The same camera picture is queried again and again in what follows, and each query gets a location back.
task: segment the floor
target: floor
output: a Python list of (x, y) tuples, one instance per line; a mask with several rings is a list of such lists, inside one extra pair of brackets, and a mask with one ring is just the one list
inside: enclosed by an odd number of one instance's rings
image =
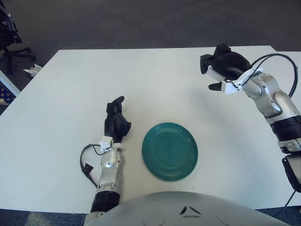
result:
[[(59, 49), (184, 48), (271, 45), (301, 50), (300, 0), (3, 0), (37, 63)], [(8, 77), (22, 90), (29, 59), (15, 59)], [(5, 72), (6, 62), (0, 63)], [(0, 105), (0, 113), (5, 107)], [(273, 215), (277, 210), (262, 210)], [(297, 207), (278, 216), (301, 225)], [(0, 225), (82, 225), (84, 215), (0, 210)]]

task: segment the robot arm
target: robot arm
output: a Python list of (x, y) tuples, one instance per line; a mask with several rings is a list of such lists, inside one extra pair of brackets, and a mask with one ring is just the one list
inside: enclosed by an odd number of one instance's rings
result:
[(209, 89), (225, 94), (243, 90), (255, 102), (278, 138), (281, 151), (290, 154), (282, 162), (292, 187), (301, 192), (301, 116), (276, 79), (262, 73), (262, 68), (251, 68), (243, 56), (224, 44), (217, 46), (213, 56), (201, 56), (200, 66), (202, 74), (219, 82)]
[(124, 164), (122, 138), (131, 129), (131, 123), (122, 115), (124, 97), (107, 104), (107, 118), (104, 122), (104, 136), (99, 142), (102, 174), (96, 185), (96, 194), (91, 213), (85, 225), (119, 204), (121, 193), (121, 169)]

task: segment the black logo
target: black logo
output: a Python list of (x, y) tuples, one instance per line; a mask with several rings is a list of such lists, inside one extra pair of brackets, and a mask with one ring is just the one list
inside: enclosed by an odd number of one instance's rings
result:
[[(200, 213), (199, 211), (197, 211), (196, 209), (192, 208), (191, 206), (189, 206), (189, 208), (197, 214), (189, 214), (189, 215), (184, 215), (183, 218), (201, 218), (201, 215), (203, 215), (202, 213)], [(184, 214), (187, 211), (187, 207), (184, 206), (183, 210), (180, 212), (180, 215)]]

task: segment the green plate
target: green plate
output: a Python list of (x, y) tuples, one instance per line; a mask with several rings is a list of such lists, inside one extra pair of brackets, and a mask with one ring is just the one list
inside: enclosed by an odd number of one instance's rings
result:
[(165, 122), (154, 126), (145, 135), (142, 157), (153, 175), (161, 180), (177, 181), (187, 177), (195, 168), (198, 147), (187, 129)]

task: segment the wire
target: wire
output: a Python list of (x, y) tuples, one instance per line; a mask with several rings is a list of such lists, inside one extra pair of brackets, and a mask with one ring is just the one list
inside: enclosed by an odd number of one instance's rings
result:
[(237, 85), (235, 85), (235, 83), (234, 82), (232, 82), (232, 81), (229, 81), (228, 79), (225, 79), (224, 80), (226, 83), (232, 83), (232, 85), (235, 87), (235, 88), (237, 88), (238, 89), (238, 86)]
[(99, 154), (99, 153), (96, 151), (95, 146), (100, 147), (100, 145), (91, 145), (91, 146), (93, 147), (93, 149), (94, 149), (94, 151), (95, 151), (95, 153), (96, 153), (97, 155), (103, 155), (103, 154), (105, 154), (105, 152), (102, 153), (102, 154)]
[(256, 69), (254, 70), (254, 72), (249, 76), (249, 78), (244, 82), (243, 85), (245, 85), (252, 77), (254, 77), (256, 74), (256, 71), (257, 69), (260, 67), (260, 65), (266, 61), (267, 59), (271, 58), (271, 57), (274, 57), (274, 56), (279, 56), (279, 57), (284, 57), (285, 59), (287, 59), (289, 62), (291, 62), (291, 64), (293, 65), (293, 70), (294, 70), (294, 81), (293, 81), (293, 85), (292, 85), (292, 88), (291, 88), (291, 91), (289, 93), (289, 97), (292, 97), (296, 88), (297, 88), (297, 84), (298, 84), (298, 67), (297, 65), (295, 64), (295, 62), (287, 55), (284, 55), (284, 54), (280, 54), (280, 53), (272, 53), (272, 54), (267, 54), (267, 55), (264, 55), (260, 58), (258, 58), (257, 60), (255, 60), (252, 64), (251, 64), (251, 67), (253, 67), (257, 62), (259, 62), (260, 60), (262, 60), (259, 65), (256, 67)]
[(285, 210), (285, 208), (287, 207), (288, 203), (291, 201), (291, 199), (293, 198), (293, 195), (296, 193), (296, 191), (293, 192), (293, 194), (291, 195), (291, 197), (289, 198), (289, 200), (287, 201), (287, 203), (285, 204), (285, 206), (281, 209), (281, 211), (279, 211), (277, 214), (275, 214), (274, 216), (272, 217), (275, 217), (277, 215), (279, 215), (280, 213), (282, 213), (282, 211)]
[(87, 149), (89, 149), (90, 147), (93, 147), (93, 148), (94, 148), (94, 151), (95, 151), (95, 153), (96, 153), (97, 155), (103, 155), (103, 154), (105, 154), (105, 152), (102, 153), (102, 154), (99, 154), (99, 153), (96, 151), (95, 146), (100, 147), (100, 145), (89, 144), (89, 145), (87, 145), (87, 146), (85, 146), (85, 147), (83, 148), (83, 150), (81, 151), (81, 154), (80, 154), (79, 164), (80, 164), (81, 171), (82, 171), (82, 172), (85, 174), (85, 176), (92, 182), (92, 184), (97, 188), (97, 184), (95, 183), (95, 181), (93, 180), (93, 178), (90, 176), (90, 172), (91, 172), (91, 170), (93, 169), (93, 167), (90, 166), (90, 165), (87, 164), (87, 163), (86, 163), (85, 166), (84, 166), (83, 161), (82, 161), (82, 157), (83, 157), (84, 152), (85, 152)]

